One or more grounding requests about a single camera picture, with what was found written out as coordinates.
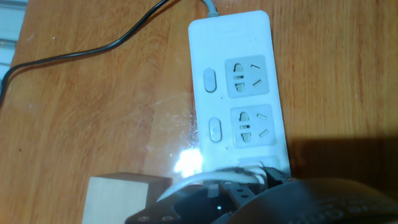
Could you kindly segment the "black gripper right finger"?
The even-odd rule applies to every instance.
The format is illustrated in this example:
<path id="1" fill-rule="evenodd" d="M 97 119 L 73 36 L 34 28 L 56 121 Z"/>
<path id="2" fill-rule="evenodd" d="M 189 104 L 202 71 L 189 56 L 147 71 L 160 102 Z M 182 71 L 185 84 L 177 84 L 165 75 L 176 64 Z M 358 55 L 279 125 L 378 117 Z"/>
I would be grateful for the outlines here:
<path id="1" fill-rule="evenodd" d="M 293 181 L 290 175 L 273 167 L 237 167 L 227 171 L 234 178 L 222 180 L 220 191 L 228 194 L 237 207 L 242 207 L 266 190 Z"/>

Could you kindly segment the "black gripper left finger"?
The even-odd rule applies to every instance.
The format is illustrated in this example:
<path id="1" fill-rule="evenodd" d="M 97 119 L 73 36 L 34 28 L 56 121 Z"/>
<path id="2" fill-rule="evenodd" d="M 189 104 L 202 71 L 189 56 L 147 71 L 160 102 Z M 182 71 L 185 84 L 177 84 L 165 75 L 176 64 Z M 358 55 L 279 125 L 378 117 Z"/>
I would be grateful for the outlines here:
<path id="1" fill-rule="evenodd" d="M 239 188 L 233 182 L 188 186 L 128 217 L 125 224 L 227 223 L 238 209 L 231 191 L 238 192 Z"/>

